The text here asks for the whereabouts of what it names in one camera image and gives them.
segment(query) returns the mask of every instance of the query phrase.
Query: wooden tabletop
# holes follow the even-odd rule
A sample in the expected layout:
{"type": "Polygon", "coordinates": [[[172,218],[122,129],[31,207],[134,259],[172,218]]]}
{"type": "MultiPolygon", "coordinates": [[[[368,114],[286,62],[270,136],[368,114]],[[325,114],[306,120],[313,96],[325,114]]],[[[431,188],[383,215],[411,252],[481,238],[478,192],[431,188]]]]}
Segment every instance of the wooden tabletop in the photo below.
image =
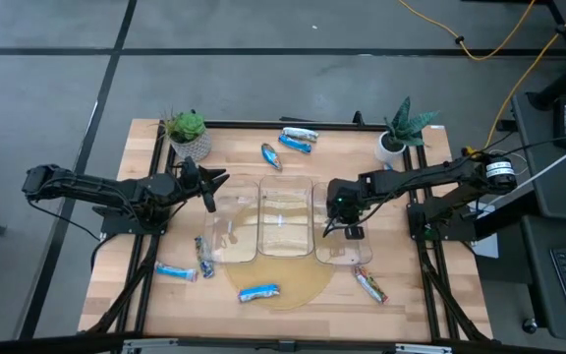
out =
{"type": "MultiPolygon", "coordinates": [[[[146,176],[156,135],[153,122],[133,121],[118,179],[146,176]]],[[[262,143],[270,143],[277,149],[284,166],[282,174],[309,176],[314,183],[336,177],[355,180],[361,172],[381,168],[373,156],[378,133],[322,131],[309,155],[276,143],[279,134],[276,130],[209,129],[209,133],[213,148],[201,165],[226,168],[231,175],[244,173],[258,177],[279,173],[264,162],[260,152],[262,143]]],[[[444,127],[425,128],[424,140],[427,164],[451,159],[444,127]]],[[[162,163],[167,149],[165,144],[162,163]]],[[[416,151],[412,149],[412,153],[416,167],[416,151]]],[[[403,170],[403,161],[399,159],[394,167],[403,170]]],[[[433,191],[440,196],[453,188],[441,186],[433,191]]],[[[368,221],[373,256],[367,269],[389,296],[385,305],[377,305],[356,282],[350,267],[342,265],[336,267],[322,293],[305,306],[290,311],[238,303],[237,293],[222,271],[211,279],[194,283],[156,274],[144,333],[173,337],[429,341],[421,269],[405,213],[407,202],[405,194],[384,205],[368,221]]],[[[203,203],[192,200],[176,215],[161,238],[158,250],[161,262],[176,266],[197,264],[194,237],[202,232],[204,214],[203,203]]],[[[133,235],[122,235],[99,251],[80,329],[94,325],[122,290],[133,242],[133,235]]],[[[491,335],[473,255],[457,242],[444,242],[443,246],[455,298],[479,330],[491,335]]],[[[442,301],[437,294],[435,297],[441,334],[448,336],[442,301]]],[[[139,293],[136,293],[127,328],[134,327],[138,303],[139,293]]]]}

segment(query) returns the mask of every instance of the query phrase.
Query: transparent tray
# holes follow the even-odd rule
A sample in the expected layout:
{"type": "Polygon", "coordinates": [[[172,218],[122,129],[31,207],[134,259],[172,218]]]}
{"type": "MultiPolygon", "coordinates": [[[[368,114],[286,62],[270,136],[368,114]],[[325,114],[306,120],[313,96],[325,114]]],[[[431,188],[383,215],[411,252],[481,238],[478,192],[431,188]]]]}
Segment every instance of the transparent tray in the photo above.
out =
{"type": "Polygon", "coordinates": [[[250,177],[231,175],[215,192],[216,212],[204,218],[203,255],[217,263],[250,262],[256,256],[258,185],[250,177]]]}
{"type": "Polygon", "coordinates": [[[257,248],[262,254],[302,257],[313,251],[311,187],[308,177],[261,179],[257,248]]]}
{"type": "Polygon", "coordinates": [[[362,240],[349,240],[344,235],[344,230],[329,232],[322,237],[324,228],[328,223],[326,212],[326,183],[317,183],[313,186],[313,242],[315,246],[315,257],[322,263],[332,265],[365,265],[372,260],[372,249],[368,240],[368,228],[364,222],[363,227],[366,237],[362,240]]]}

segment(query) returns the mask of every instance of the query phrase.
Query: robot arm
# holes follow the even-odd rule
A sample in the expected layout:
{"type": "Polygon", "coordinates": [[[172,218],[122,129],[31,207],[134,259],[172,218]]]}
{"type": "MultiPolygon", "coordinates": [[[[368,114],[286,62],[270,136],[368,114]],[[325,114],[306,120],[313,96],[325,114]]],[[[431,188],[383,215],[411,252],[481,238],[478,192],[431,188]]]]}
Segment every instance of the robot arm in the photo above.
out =
{"type": "Polygon", "coordinates": [[[118,222],[126,224],[126,231],[154,230],[167,219],[169,207],[193,197],[202,196],[207,210],[214,212],[213,194],[229,177],[224,169],[196,167],[190,157],[179,166],[178,178],[159,173],[115,181],[76,174],[57,165],[40,165],[28,171],[22,190],[31,202],[65,197],[101,205],[93,210],[105,219],[128,220],[118,222]]]}
{"type": "Polygon", "coordinates": [[[378,170],[359,175],[357,181],[334,179],[327,187],[327,214],[347,229],[347,237],[363,238],[353,232],[364,210],[383,204],[404,193],[449,183],[460,186],[443,198],[431,198],[422,205],[425,223],[447,219],[454,210],[485,194],[504,195],[517,182],[510,160],[500,155],[478,153],[427,168],[398,172],[378,170]]]}

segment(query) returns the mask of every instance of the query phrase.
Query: yellow cable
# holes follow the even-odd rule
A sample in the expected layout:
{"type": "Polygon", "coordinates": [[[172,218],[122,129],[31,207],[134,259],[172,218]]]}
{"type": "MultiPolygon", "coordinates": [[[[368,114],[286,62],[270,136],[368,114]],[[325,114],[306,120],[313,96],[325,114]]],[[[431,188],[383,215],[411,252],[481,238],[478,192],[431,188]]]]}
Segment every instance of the yellow cable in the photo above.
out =
{"type": "MultiPolygon", "coordinates": [[[[401,3],[401,5],[405,6],[406,8],[408,8],[408,10],[410,10],[413,14],[415,14],[416,16],[448,31],[449,33],[451,33],[454,37],[459,38],[460,36],[453,31],[452,29],[450,29],[448,26],[441,24],[438,21],[434,21],[432,19],[430,19],[429,17],[421,14],[420,12],[414,10],[410,5],[408,5],[405,1],[403,0],[399,0],[399,2],[401,3]]],[[[508,36],[506,36],[506,39],[504,39],[501,44],[499,44],[499,46],[493,50],[492,52],[490,52],[487,55],[484,55],[483,57],[477,57],[475,55],[472,55],[471,52],[469,51],[469,49],[467,48],[466,45],[464,45],[464,40],[460,41],[460,46],[462,47],[462,50],[464,50],[464,52],[469,56],[469,58],[476,60],[476,61],[483,61],[486,59],[491,58],[492,56],[494,56],[495,54],[497,54],[497,52],[499,50],[501,50],[501,48],[503,48],[506,43],[508,43],[508,41],[510,40],[510,38],[512,38],[513,35],[515,35],[515,32],[519,29],[519,27],[521,26],[521,24],[523,23],[523,21],[526,19],[526,17],[528,16],[528,14],[530,13],[530,10],[532,10],[533,5],[535,4],[535,2],[537,2],[537,0],[532,0],[530,2],[530,5],[528,5],[528,8],[526,9],[526,12],[523,13],[523,16],[521,17],[521,19],[519,20],[519,22],[517,23],[517,25],[515,25],[515,27],[510,31],[510,34],[508,34],[508,36]]]]}
{"type": "Polygon", "coordinates": [[[538,62],[540,61],[540,59],[542,58],[542,56],[545,54],[545,52],[547,51],[547,49],[549,49],[549,47],[556,41],[556,39],[558,39],[558,33],[555,34],[551,40],[547,43],[547,45],[545,46],[545,48],[542,49],[542,51],[540,52],[540,54],[538,55],[537,59],[535,59],[535,62],[530,66],[530,68],[528,68],[528,70],[526,71],[526,73],[521,77],[521,79],[519,79],[519,81],[517,82],[517,84],[515,84],[512,89],[510,90],[510,93],[508,93],[508,96],[506,97],[506,99],[503,101],[503,104],[501,105],[501,108],[499,108],[499,112],[497,112],[497,116],[495,117],[494,122],[492,122],[492,127],[490,127],[490,131],[488,132],[488,139],[486,140],[486,144],[484,146],[484,148],[488,148],[488,146],[490,145],[490,141],[492,140],[492,135],[495,132],[495,126],[497,125],[497,122],[499,121],[499,118],[501,118],[501,115],[503,114],[504,110],[506,109],[506,107],[508,106],[508,102],[510,102],[510,99],[512,99],[512,96],[515,94],[515,92],[517,91],[517,89],[519,88],[519,86],[523,83],[523,81],[526,79],[526,77],[528,76],[528,74],[532,71],[532,69],[538,64],[538,62]]]}

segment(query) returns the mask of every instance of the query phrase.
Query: candy bar wrapper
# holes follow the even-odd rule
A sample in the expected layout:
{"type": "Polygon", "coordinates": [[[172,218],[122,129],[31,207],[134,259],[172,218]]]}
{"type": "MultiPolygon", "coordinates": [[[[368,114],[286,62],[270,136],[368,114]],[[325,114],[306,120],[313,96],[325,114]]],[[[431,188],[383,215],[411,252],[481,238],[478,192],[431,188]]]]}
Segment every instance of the candy bar wrapper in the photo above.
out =
{"type": "Polygon", "coordinates": [[[292,138],[290,138],[286,135],[283,135],[283,134],[281,134],[279,136],[279,143],[283,144],[284,146],[286,146],[288,148],[296,149],[300,152],[304,152],[304,153],[310,153],[311,152],[311,145],[297,141],[296,139],[292,139],[292,138]]]}
{"type": "Polygon", "coordinates": [[[388,301],[388,297],[383,291],[381,291],[379,285],[377,285],[372,276],[370,276],[368,270],[366,270],[363,266],[356,265],[353,268],[353,275],[362,285],[365,291],[370,294],[370,296],[379,304],[384,304],[386,301],[388,301]]]}
{"type": "Polygon", "coordinates": [[[276,284],[265,284],[260,285],[244,290],[240,290],[239,295],[237,296],[240,299],[240,302],[248,302],[253,299],[258,298],[266,298],[271,296],[279,295],[279,286],[276,284]]]}
{"type": "Polygon", "coordinates": [[[261,145],[261,154],[263,155],[263,158],[265,158],[265,161],[272,165],[272,167],[278,170],[283,169],[279,155],[276,154],[274,147],[271,147],[270,144],[263,143],[261,145]]]}
{"type": "Polygon", "coordinates": [[[183,269],[177,266],[164,265],[159,261],[156,261],[154,268],[159,274],[171,275],[191,282],[196,281],[198,278],[198,271],[195,269],[183,269]]]}
{"type": "Polygon", "coordinates": [[[285,127],[283,128],[283,134],[291,138],[301,139],[312,143],[315,143],[318,140],[318,133],[309,129],[285,127]]]}
{"type": "Polygon", "coordinates": [[[198,257],[198,263],[200,265],[200,270],[202,270],[202,276],[205,279],[209,279],[213,275],[215,275],[215,271],[213,270],[213,262],[206,261],[206,255],[210,255],[211,251],[206,244],[206,241],[202,238],[202,236],[198,236],[195,238],[196,240],[196,255],[198,257]]]}

